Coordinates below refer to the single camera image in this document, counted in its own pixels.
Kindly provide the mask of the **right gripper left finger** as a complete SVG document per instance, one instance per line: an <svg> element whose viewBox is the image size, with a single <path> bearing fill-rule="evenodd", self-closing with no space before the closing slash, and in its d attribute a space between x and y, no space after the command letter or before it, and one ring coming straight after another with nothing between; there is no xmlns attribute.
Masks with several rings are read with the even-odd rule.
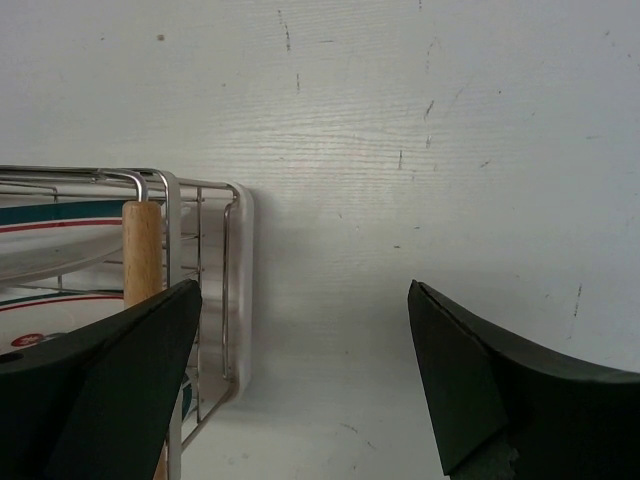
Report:
<svg viewBox="0 0 640 480"><path fill-rule="evenodd" d="M152 478L201 305L198 283L185 280L2 355L2 478Z"/></svg>

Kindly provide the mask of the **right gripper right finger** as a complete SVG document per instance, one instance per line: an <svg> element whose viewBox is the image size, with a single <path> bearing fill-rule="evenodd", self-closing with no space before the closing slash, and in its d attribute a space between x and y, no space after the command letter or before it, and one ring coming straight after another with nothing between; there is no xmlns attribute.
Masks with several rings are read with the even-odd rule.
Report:
<svg viewBox="0 0 640 480"><path fill-rule="evenodd" d="M422 282L408 311L447 477L638 477L637 373L543 347Z"/></svg>

